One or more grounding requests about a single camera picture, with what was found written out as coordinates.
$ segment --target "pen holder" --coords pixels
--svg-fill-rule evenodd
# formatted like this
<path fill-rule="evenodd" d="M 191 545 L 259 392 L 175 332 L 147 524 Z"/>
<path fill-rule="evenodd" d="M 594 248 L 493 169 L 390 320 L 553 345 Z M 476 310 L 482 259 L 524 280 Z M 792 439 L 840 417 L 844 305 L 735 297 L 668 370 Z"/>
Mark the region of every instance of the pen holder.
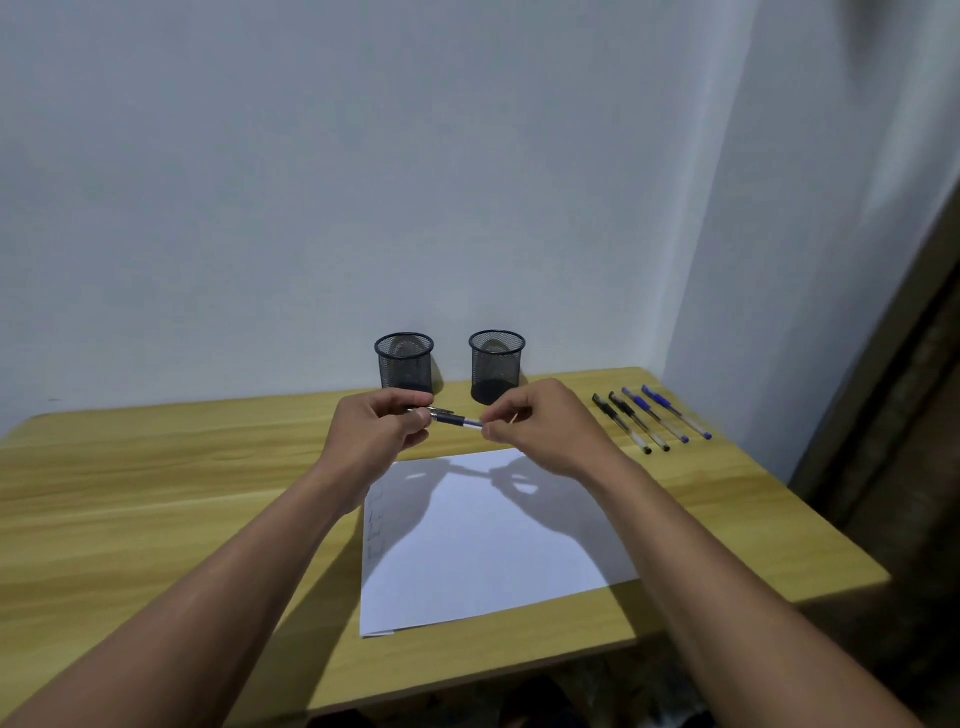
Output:
<path fill-rule="evenodd" d="M 493 404 L 520 383 L 520 354 L 527 342 L 512 331 L 478 331 L 470 336 L 473 376 L 470 396 Z"/>
<path fill-rule="evenodd" d="M 430 370 L 433 339 L 422 333 L 403 331 L 377 339 L 373 348 L 380 357 L 381 386 L 433 394 Z"/>

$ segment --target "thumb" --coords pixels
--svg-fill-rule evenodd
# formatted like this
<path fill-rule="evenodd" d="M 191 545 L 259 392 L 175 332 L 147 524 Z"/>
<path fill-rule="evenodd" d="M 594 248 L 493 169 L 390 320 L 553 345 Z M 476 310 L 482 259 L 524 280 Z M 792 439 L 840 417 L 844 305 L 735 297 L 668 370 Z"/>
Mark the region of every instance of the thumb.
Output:
<path fill-rule="evenodd" d="M 516 425 L 509 425 L 503 420 L 494 420 L 483 425 L 483 436 L 492 443 L 501 445 L 516 445 Z"/>
<path fill-rule="evenodd" d="M 396 428 L 396 433 L 401 438 L 420 432 L 433 422 L 430 418 L 430 410 L 424 407 L 405 412 L 402 415 L 390 415 L 390 417 L 394 420 L 393 425 Z"/>

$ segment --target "pen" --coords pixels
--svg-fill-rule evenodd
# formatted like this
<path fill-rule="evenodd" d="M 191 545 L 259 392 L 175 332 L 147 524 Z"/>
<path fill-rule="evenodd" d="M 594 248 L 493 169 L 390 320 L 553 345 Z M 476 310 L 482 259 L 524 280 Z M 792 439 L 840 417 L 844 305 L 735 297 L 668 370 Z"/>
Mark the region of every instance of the pen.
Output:
<path fill-rule="evenodd" d="M 705 440 L 713 439 L 713 435 L 711 435 L 701 426 L 697 425 L 695 422 L 693 422 L 693 420 L 690 420 L 689 418 L 684 417 L 684 415 L 682 415 L 677 409 L 674 408 L 674 406 L 669 402 L 669 400 L 666 397 L 662 397 L 661 395 L 657 394 L 656 392 L 651 390 L 650 387 L 648 387 L 646 384 L 643 385 L 642 391 L 643 391 L 643 394 L 645 394 L 651 400 L 659 404 L 661 407 L 673 412 L 677 417 L 683 420 L 686 423 L 686 426 L 688 426 L 690 429 L 697 430 L 697 432 L 699 432 L 701 435 L 704 436 Z"/>
<path fill-rule="evenodd" d="M 650 404 L 649 404 L 649 402 L 647 402 L 647 400 L 645 400 L 643 397 L 638 397 L 637 395 L 635 395 L 633 392 L 631 392 L 631 391 L 630 391 L 629 389 L 627 389 L 626 387 L 623 387 L 620 391 L 623 392 L 623 394 L 625 394 L 625 395 L 626 395 L 627 397 L 629 397 L 631 400 L 633 400 L 634 402 L 636 402 L 636 406 L 638 406 L 640 409 L 642 409 L 644 412 L 646 412 L 648 415 L 650 415 L 652 418 L 654 418 L 654 420 L 656 420 L 657 422 L 659 422 L 661 425 L 663 425 L 664 427 L 666 427 L 667 430 L 668 430 L 672 435 L 674 435 L 675 437 L 679 438 L 682 443 L 686 444 L 686 443 L 690 442 L 690 438 L 688 438 L 688 437 L 687 437 L 686 435 L 684 435 L 682 432 L 678 432 L 677 430 L 675 430 L 669 423 L 666 423 L 666 422 L 664 422 L 663 420 L 661 420 L 661 419 L 660 419 L 660 415 L 658 415 L 656 412 L 654 412 L 653 407 L 651 407 Z"/>
<path fill-rule="evenodd" d="M 417 409 L 416 407 L 407 407 L 407 411 L 411 412 Z M 456 425 L 458 427 L 476 427 L 477 429 L 483 429 L 483 423 L 479 420 L 468 420 L 462 415 L 455 415 L 448 409 L 441 409 L 440 407 L 424 407 L 430 411 L 430 417 L 433 418 L 434 422 L 444 423 L 444 425 Z"/>
<path fill-rule="evenodd" d="M 636 415 L 636 412 L 634 412 L 634 409 L 629 404 L 627 404 L 627 402 L 625 402 L 620 397 L 618 397 L 615 392 L 610 392 L 607 395 L 607 397 L 611 402 L 613 402 L 617 407 L 620 408 L 620 411 L 623 412 L 623 414 L 625 414 L 627 417 L 633 420 L 636 423 L 636 426 L 638 426 L 640 429 L 642 429 L 644 432 L 650 435 L 650 437 L 653 439 L 655 443 L 657 443 L 657 445 L 660 447 L 661 450 L 663 450 L 664 452 L 670 451 L 670 446 L 667 445 L 665 442 L 663 442 L 663 439 L 656 432 L 650 429 L 650 427 L 648 427 L 646 423 L 643 422 Z"/>
<path fill-rule="evenodd" d="M 639 435 L 637 435 L 633 430 L 631 430 L 627 423 L 620 419 L 620 416 L 613 411 L 613 408 L 609 406 L 606 402 L 601 400 L 597 395 L 593 395 L 593 403 L 600 407 L 600 411 L 603 412 L 607 417 L 620 425 L 620 429 L 630 435 L 630 439 L 636 443 L 636 446 L 646 452 L 648 455 L 653 452 L 650 449 L 650 446 L 646 444 L 646 441 Z"/>

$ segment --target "forearm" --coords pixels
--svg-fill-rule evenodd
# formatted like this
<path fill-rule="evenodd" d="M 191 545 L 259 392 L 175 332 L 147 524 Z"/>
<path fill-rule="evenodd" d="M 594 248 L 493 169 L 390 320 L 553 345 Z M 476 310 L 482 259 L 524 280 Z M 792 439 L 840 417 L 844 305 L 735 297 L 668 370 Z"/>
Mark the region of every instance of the forearm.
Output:
<path fill-rule="evenodd" d="M 607 458 L 586 484 L 722 723 L 919 725 L 638 464 Z"/>
<path fill-rule="evenodd" d="M 166 728 L 228 710 L 338 518 L 333 487 L 305 475 L 5 725 Z"/>

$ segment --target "left hand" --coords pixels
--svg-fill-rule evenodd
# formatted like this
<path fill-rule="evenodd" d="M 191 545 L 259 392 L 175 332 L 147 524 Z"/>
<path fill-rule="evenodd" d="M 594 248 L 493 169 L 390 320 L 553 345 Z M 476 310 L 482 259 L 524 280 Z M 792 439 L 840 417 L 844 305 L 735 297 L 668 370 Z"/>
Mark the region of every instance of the left hand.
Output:
<path fill-rule="evenodd" d="M 337 404 L 317 468 L 344 498 L 344 513 L 356 509 L 367 491 L 408 448 L 429 436 L 425 409 L 433 395 L 407 389 L 380 389 L 344 397 Z"/>

